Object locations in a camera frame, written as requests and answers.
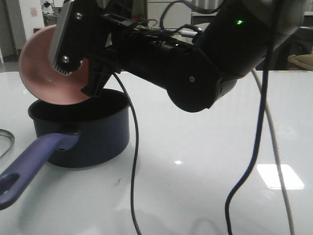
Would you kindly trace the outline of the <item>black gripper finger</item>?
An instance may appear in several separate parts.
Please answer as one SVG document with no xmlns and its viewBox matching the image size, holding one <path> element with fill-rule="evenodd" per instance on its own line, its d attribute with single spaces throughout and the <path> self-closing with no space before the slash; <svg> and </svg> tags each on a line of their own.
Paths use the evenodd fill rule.
<svg viewBox="0 0 313 235">
<path fill-rule="evenodd" d="M 49 49 L 55 71 L 69 75 L 82 66 L 84 58 L 104 62 L 100 44 L 105 42 L 107 33 L 101 31 L 101 18 L 111 13 L 111 6 L 111 1 L 104 8 L 95 0 L 64 1 Z"/>
</svg>

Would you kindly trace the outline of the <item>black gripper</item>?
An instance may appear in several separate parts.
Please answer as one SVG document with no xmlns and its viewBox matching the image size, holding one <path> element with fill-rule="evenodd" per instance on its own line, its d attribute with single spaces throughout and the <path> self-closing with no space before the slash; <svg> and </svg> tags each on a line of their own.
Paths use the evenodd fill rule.
<svg viewBox="0 0 313 235">
<path fill-rule="evenodd" d="M 167 91 L 180 109 L 195 113 L 210 108 L 237 81 L 218 68 L 194 45 L 161 33 L 136 30 L 136 21 L 104 14 L 112 46 L 88 52 L 88 81 L 81 92 L 99 97 L 109 78 L 123 70 Z"/>
</svg>

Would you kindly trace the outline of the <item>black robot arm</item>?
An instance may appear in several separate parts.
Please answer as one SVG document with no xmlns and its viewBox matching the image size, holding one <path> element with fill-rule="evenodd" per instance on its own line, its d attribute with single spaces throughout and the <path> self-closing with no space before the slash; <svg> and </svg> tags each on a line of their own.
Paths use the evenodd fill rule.
<svg viewBox="0 0 313 235">
<path fill-rule="evenodd" d="M 89 61 L 88 82 L 79 91 L 92 97 L 114 72 L 125 70 L 168 93 L 187 112 L 199 112 L 228 93 L 302 24 L 301 0 L 226 0 L 191 44 L 146 20 L 133 20 L 131 0 L 66 0 L 52 38 L 49 60 L 62 75 Z"/>
</svg>

